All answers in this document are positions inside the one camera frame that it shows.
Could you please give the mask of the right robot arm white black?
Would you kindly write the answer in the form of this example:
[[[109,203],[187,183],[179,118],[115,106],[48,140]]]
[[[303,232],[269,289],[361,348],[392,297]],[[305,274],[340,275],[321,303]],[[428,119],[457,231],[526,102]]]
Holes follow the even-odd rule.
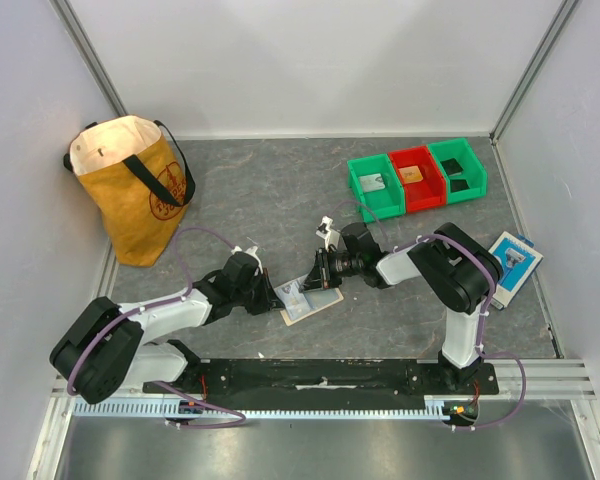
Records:
[[[358,276],[377,289],[421,277],[446,308],[446,330],[438,354],[438,381],[457,394],[469,387],[483,363],[482,330],[488,304],[503,268],[487,249],[448,222],[434,233],[393,251],[381,249],[368,226],[352,223],[337,231],[326,217],[317,234],[324,246],[299,287],[301,292],[340,287]]]

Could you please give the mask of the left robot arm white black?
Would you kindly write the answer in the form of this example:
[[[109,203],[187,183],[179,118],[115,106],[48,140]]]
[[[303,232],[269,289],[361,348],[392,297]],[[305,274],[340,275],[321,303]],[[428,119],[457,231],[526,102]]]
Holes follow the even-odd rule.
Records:
[[[234,251],[223,268],[173,295],[146,303],[92,300],[51,350],[49,362],[67,381],[68,393],[89,404],[122,386],[153,380],[190,392],[200,380],[193,353],[175,341],[155,340],[206,326],[238,307],[253,316],[284,308],[253,249]]]

